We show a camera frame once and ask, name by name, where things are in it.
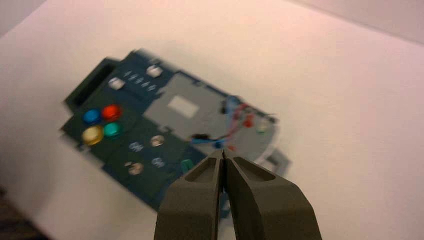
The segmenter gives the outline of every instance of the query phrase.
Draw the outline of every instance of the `blue button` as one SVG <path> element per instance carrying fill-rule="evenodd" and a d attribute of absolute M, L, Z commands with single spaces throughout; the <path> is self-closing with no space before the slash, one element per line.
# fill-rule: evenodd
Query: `blue button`
<path fill-rule="evenodd" d="M 84 116 L 82 116 L 82 120 L 88 125 L 98 124 L 102 120 L 100 117 L 100 111 L 97 109 L 88 110 L 84 113 Z"/>

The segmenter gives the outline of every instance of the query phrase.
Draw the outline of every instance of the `white table surface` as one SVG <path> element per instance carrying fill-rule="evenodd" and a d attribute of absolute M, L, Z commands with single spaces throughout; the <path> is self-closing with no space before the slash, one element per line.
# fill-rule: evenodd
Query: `white table surface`
<path fill-rule="evenodd" d="M 153 239 L 156 213 L 59 139 L 65 97 L 138 48 L 278 115 L 323 239 L 424 238 L 422 45 L 284 0 L 48 0 L 0 38 L 0 185 L 53 238 Z"/>

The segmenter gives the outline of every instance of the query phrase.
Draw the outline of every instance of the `red button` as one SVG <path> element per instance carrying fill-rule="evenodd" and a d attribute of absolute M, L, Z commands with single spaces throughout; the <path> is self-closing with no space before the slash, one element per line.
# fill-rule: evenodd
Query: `red button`
<path fill-rule="evenodd" d="M 107 105 L 101 111 L 101 116 L 106 122 L 116 121 L 121 114 L 121 108 L 117 104 Z"/>

